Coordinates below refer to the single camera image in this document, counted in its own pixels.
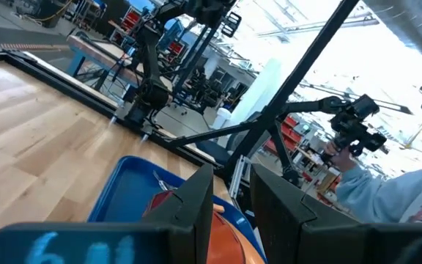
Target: ceiling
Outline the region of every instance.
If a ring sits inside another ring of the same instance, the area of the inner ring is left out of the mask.
[[[218,34],[212,47],[232,64],[252,73],[261,71],[269,59],[278,58],[289,75],[339,2],[239,0],[232,9],[243,17],[239,29],[232,38]],[[306,81],[407,106],[415,115],[383,109],[372,121],[405,143],[422,127],[422,94],[418,91],[422,85],[422,53],[405,45],[376,14],[360,1]],[[192,32],[201,29],[197,26]],[[312,89],[299,88],[297,92],[309,100],[329,95]],[[413,147],[422,150],[422,132]]]

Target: workbench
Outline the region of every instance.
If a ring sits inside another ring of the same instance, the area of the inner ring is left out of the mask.
[[[39,66],[116,103],[37,57]],[[187,179],[198,167],[141,138],[39,79],[0,61],[0,228],[14,222],[86,221],[125,155]],[[214,192],[231,202],[224,182]]]
[[[100,66],[107,75],[109,72],[116,72],[120,67],[117,62],[125,55],[125,52],[118,45],[103,40],[91,40],[91,43],[88,43],[80,37],[69,36],[67,38],[67,43],[71,50],[75,52],[75,56],[67,69],[67,73],[72,77],[78,75],[82,64],[86,60]],[[128,66],[129,64],[131,64],[131,59],[126,59],[123,65]],[[117,78],[130,84],[132,87],[138,87],[142,81],[143,72],[143,65],[139,64],[136,71],[125,68],[120,70]],[[101,77],[103,80],[97,82],[95,87],[96,90],[100,89],[107,75]],[[160,80],[164,83],[169,92],[172,92],[172,82],[165,77],[160,77]]]

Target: wooden surface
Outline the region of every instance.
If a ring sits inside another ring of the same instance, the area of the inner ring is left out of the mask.
[[[115,66],[115,65],[116,65],[116,61],[120,58],[120,56],[118,56],[117,60],[112,59],[111,57],[104,54],[102,51],[99,51],[94,46],[86,43],[81,38],[76,37],[76,36],[69,36],[67,38],[67,42],[70,46],[76,47],[80,51],[84,52],[85,54],[88,54],[92,58],[96,59],[97,61],[99,61],[99,62],[103,63],[104,65],[106,65],[107,67],[111,68],[112,71],[117,70],[118,66]],[[128,81],[136,83],[136,84],[139,84],[142,81],[142,77],[138,76],[138,74],[134,73],[132,70],[127,70],[127,69],[120,71],[119,78],[121,78],[123,80],[128,80]],[[172,82],[165,77],[160,77],[160,80],[164,83],[164,85],[167,87],[167,89],[171,92],[172,89],[173,89]]]
[[[120,25],[118,25],[117,23],[115,23],[115,22],[113,22],[111,20],[109,20],[108,23],[110,25],[112,25],[116,29],[116,31],[119,32],[120,34],[122,34],[124,36],[125,35],[128,35],[128,32],[126,32],[124,29],[122,29],[122,27]]]
[[[317,165],[317,167],[320,167],[321,169],[325,170],[326,172],[329,172],[331,174],[334,175],[340,175],[340,171],[337,170],[336,168],[333,168],[332,166],[330,168],[327,168],[326,166],[324,166],[323,161],[316,155],[312,155],[307,153],[305,150],[301,149],[300,147],[296,147],[296,150],[300,152],[300,154],[304,155],[306,158],[308,158],[309,160],[311,160],[311,162],[313,162],[314,164]]]
[[[114,55],[117,59],[125,55],[125,52],[116,44],[105,43],[105,42],[100,42],[100,41],[94,41],[94,43],[98,45],[99,47],[103,48],[104,50],[106,50],[107,52],[109,52],[110,54]],[[131,64],[131,58],[128,58],[123,62],[124,66],[128,66],[130,64]]]
[[[85,221],[117,161],[137,155],[183,178],[197,167],[0,62],[0,228]],[[221,179],[215,194],[230,201]]]

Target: black stand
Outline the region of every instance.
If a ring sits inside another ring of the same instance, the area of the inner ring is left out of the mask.
[[[188,67],[191,67],[192,65],[188,64],[188,61],[190,61],[191,57],[193,56],[193,53],[196,50],[196,47],[198,47],[199,43],[201,42],[201,40],[203,39],[204,35],[206,34],[206,31],[208,30],[208,27],[205,26],[201,33],[199,34],[199,36],[196,38],[195,43],[191,46],[191,48],[188,50],[187,55],[185,56],[185,58],[183,58],[182,62],[180,63],[180,68],[178,70],[182,71],[185,70]]]
[[[265,130],[273,125],[274,119],[281,113],[281,109],[286,104],[289,96],[294,92],[297,85],[302,81],[311,66],[322,53],[325,46],[331,41],[336,31],[346,20],[351,11],[358,4],[358,0],[343,0],[336,11],[332,14],[328,22],[324,25],[318,36],[312,42],[303,58],[285,80],[275,97],[268,104],[259,118],[258,125],[250,129],[243,141],[228,160],[221,175],[225,181],[229,181],[232,171],[241,155],[247,156],[251,151],[254,142],[263,134]]]
[[[179,80],[175,84],[174,94],[177,94],[178,92],[180,92],[182,90],[183,84],[185,83],[185,81],[187,81],[188,76],[190,75],[190,73],[193,70],[193,67],[192,66],[196,65],[196,63],[198,62],[199,58],[203,54],[204,49],[210,44],[210,42],[212,40],[212,37],[214,36],[214,34],[216,33],[216,31],[218,30],[218,26],[219,26],[219,24],[217,26],[211,28],[210,32],[208,33],[208,35],[206,36],[206,38],[204,38],[203,43],[200,45],[200,47],[196,51],[196,53],[194,54],[193,58],[190,60],[189,63],[187,63],[186,70],[184,70],[182,72],[182,74],[180,75]]]
[[[275,143],[276,151],[278,152],[278,156],[281,160],[281,165],[283,167],[284,179],[288,180],[290,183],[294,184],[295,186],[299,186],[300,184],[299,174],[295,171],[295,168],[292,165],[291,153],[289,153],[289,151],[287,150],[286,145],[284,144],[284,141],[283,141],[283,135],[281,133],[281,123],[284,121],[287,115],[290,113],[313,112],[313,111],[322,111],[326,114],[336,114],[342,111],[342,109],[348,106],[349,104],[350,102],[344,102],[340,98],[337,98],[336,96],[331,96],[331,97],[321,99],[318,101],[301,102],[301,103],[286,103],[284,107],[282,107],[283,111],[280,112],[280,114],[276,118],[273,118],[273,121],[271,122],[271,126],[269,128],[264,129],[262,131],[262,134],[265,131],[268,131],[271,135],[271,138],[273,139],[273,142]],[[200,133],[195,136],[187,136],[187,137],[182,136],[177,139],[171,140],[169,145],[170,147],[182,147],[187,144],[201,142],[208,139],[214,139],[219,136],[229,135],[231,133],[239,133],[246,130],[249,130],[249,133],[250,133],[250,131],[258,128],[258,126],[262,122],[264,122],[262,118],[263,116],[261,115],[257,117],[256,120],[251,121],[251,122],[242,122],[239,125],[234,125],[232,127],[218,129],[212,132]],[[252,141],[251,144],[249,144],[251,149],[254,147],[255,142],[258,141],[260,136],[261,134],[259,135],[257,139]],[[230,177],[229,178],[225,177],[224,180],[226,180],[226,182],[228,183],[228,181],[230,182],[231,180]]]

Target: hand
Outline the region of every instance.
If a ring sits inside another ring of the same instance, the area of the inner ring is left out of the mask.
[[[333,142],[328,142],[324,151],[333,157],[331,162],[335,164],[341,172],[346,172],[356,166],[356,163],[351,159],[351,153],[349,153],[349,147],[345,147],[341,152],[336,151],[336,147]]]

